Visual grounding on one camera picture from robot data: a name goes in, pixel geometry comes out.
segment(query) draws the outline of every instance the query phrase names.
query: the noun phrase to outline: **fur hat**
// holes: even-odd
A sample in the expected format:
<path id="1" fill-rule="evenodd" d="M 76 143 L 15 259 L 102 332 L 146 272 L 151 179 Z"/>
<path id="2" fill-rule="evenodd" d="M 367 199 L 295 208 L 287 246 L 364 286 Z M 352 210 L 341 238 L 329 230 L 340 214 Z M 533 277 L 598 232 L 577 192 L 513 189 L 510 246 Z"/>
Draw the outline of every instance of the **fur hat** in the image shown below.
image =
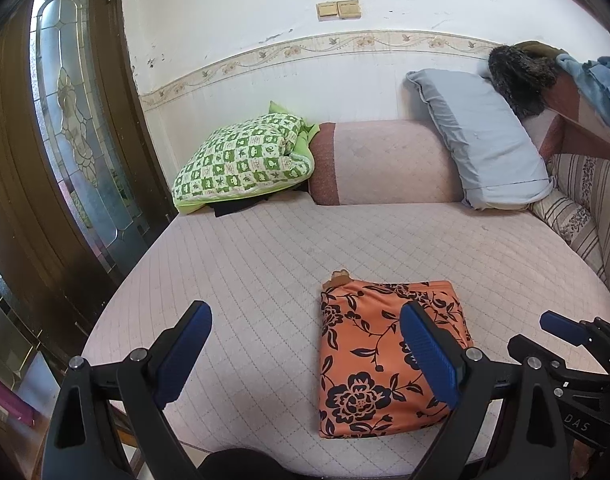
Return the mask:
<path id="1" fill-rule="evenodd" d="M 488 64 L 494 88 L 519 119 L 543 112 L 542 91 L 558 78 L 554 60 L 501 45 L 491 51 Z"/>

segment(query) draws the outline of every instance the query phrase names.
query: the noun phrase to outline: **bolt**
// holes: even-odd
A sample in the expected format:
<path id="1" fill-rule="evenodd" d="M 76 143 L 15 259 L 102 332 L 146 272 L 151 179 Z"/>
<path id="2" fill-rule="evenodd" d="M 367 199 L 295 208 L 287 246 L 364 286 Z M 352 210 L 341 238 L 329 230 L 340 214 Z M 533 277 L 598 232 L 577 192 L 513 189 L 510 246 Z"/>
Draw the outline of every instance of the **bolt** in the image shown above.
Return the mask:
<path id="1" fill-rule="evenodd" d="M 542 366 L 540 359 L 538 359 L 537 357 L 528 357 L 527 364 L 530 366 L 530 368 L 534 368 L 534 370 L 539 370 Z"/>
<path id="2" fill-rule="evenodd" d="M 142 361 L 145 357 L 147 357 L 147 349 L 146 348 L 136 348 L 131 351 L 130 359 L 132 361 Z"/>
<path id="3" fill-rule="evenodd" d="M 475 346 L 468 348 L 465 351 L 465 355 L 468 359 L 471 359 L 472 361 L 480 361 L 480 359 L 483 358 L 483 353 Z"/>
<path id="4" fill-rule="evenodd" d="M 79 368 L 82 368 L 84 364 L 85 358 L 80 355 L 74 356 L 69 360 L 69 367 L 72 370 L 78 370 Z"/>

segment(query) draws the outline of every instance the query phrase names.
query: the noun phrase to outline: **switch plate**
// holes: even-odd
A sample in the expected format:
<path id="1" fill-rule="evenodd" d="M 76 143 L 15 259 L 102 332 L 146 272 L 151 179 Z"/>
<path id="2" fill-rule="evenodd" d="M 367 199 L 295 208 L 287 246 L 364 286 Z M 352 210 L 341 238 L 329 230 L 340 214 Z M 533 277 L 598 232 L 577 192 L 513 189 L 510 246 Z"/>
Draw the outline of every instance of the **switch plate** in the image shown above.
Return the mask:
<path id="1" fill-rule="evenodd" d="M 362 14 L 360 13 L 360 4 L 358 3 L 358 0 L 344 0 L 338 2 L 338 16 L 340 16 L 342 20 L 360 18 Z"/>
<path id="2" fill-rule="evenodd" d="M 323 2 L 316 4 L 316 11 L 319 18 L 328 18 L 329 16 L 338 16 L 338 4 L 336 2 Z"/>

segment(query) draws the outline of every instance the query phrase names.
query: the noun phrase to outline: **wallpaper border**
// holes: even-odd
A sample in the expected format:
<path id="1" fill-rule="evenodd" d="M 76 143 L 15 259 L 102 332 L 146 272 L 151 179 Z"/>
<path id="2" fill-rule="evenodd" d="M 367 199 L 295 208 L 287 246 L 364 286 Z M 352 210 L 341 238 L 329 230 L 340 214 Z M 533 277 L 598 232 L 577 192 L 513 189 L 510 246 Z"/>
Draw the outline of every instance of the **wallpaper border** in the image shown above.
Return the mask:
<path id="1" fill-rule="evenodd" d="M 301 59 L 373 52 L 431 52 L 486 59 L 495 46 L 498 43 L 423 30 L 362 30 L 310 36 L 255 48 L 212 63 L 141 95 L 140 101 L 144 111 L 152 110 L 198 88 Z"/>

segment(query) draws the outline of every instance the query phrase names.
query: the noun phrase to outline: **white wall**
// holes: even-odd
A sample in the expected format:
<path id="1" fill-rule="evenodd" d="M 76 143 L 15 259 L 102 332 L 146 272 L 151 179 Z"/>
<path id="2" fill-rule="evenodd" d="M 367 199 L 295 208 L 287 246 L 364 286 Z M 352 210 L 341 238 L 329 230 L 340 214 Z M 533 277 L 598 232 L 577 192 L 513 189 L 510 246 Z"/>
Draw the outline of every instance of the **white wall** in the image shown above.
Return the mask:
<path id="1" fill-rule="evenodd" d="M 259 47 L 353 30 L 426 30 L 508 44 L 539 40 L 579 60 L 610 55 L 610 35 L 573 0 L 360 0 L 360 20 L 319 22 L 316 3 L 324 1 L 123 0 L 139 95 L 145 102 L 179 78 Z M 190 86 L 191 92 L 146 107 L 147 126 L 171 183 L 213 129 L 264 113 L 269 99 L 312 121 L 423 117 L 403 79 L 408 70 L 427 66 L 476 71 L 471 58 L 445 53 L 289 60 Z"/>
<path id="2" fill-rule="evenodd" d="M 260 44 L 345 30 L 435 30 L 509 44 L 541 40 L 581 60 L 610 55 L 607 32 L 572 0 L 360 0 L 362 19 L 319 22 L 315 5 L 325 1 L 123 0 L 138 92 Z"/>

